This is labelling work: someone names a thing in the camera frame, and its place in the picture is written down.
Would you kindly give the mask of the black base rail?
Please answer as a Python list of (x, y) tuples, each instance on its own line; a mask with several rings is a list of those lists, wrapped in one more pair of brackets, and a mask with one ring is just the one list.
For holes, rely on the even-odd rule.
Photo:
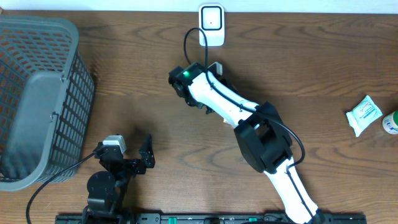
[(239, 223), (292, 223), (287, 215), (267, 213), (265, 215), (161, 215), (159, 213), (140, 213), (132, 220), (94, 217), (86, 220), (81, 215), (57, 215), (55, 224), (73, 223), (130, 223), (130, 224), (239, 224)]

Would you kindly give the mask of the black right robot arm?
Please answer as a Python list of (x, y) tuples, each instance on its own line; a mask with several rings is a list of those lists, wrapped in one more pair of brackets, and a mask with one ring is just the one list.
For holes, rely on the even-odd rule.
[(272, 104), (259, 105), (238, 95), (218, 62), (208, 68), (198, 62), (187, 68), (176, 67), (169, 72), (169, 84), (188, 106), (205, 106), (207, 112), (219, 114), (233, 127), (244, 159), (269, 178), (291, 221), (324, 221), (295, 168), (303, 161), (294, 160), (291, 150), (292, 142), (299, 138), (283, 123)]

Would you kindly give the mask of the light green tissue pack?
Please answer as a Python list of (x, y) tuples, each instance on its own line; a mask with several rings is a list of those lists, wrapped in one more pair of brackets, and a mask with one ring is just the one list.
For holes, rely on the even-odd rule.
[(373, 121), (381, 116), (382, 111), (369, 95), (366, 95), (357, 106), (346, 113), (348, 123), (353, 128), (356, 137), (359, 137)]

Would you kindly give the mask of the grey plastic basket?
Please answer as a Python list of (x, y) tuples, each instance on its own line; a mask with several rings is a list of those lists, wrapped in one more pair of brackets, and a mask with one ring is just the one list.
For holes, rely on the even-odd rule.
[(1, 16), (1, 190), (77, 172), (95, 83), (66, 19)]

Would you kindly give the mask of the green lid jar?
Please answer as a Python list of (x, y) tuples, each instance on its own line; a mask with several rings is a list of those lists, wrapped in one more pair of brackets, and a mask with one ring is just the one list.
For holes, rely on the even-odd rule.
[(396, 135), (398, 134), (398, 120), (397, 120), (398, 111), (395, 110), (393, 113), (385, 116), (382, 120), (382, 127), (384, 130), (389, 133)]

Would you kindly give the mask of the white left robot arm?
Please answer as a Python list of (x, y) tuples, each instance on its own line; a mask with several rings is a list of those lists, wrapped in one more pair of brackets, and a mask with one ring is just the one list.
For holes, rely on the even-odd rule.
[(98, 143), (94, 157), (105, 168), (93, 174), (87, 183), (88, 205), (82, 223), (135, 223), (135, 215), (123, 208), (124, 196), (131, 179), (155, 166), (152, 136), (149, 134), (139, 149), (140, 158), (125, 159), (126, 143), (122, 135), (110, 135)]

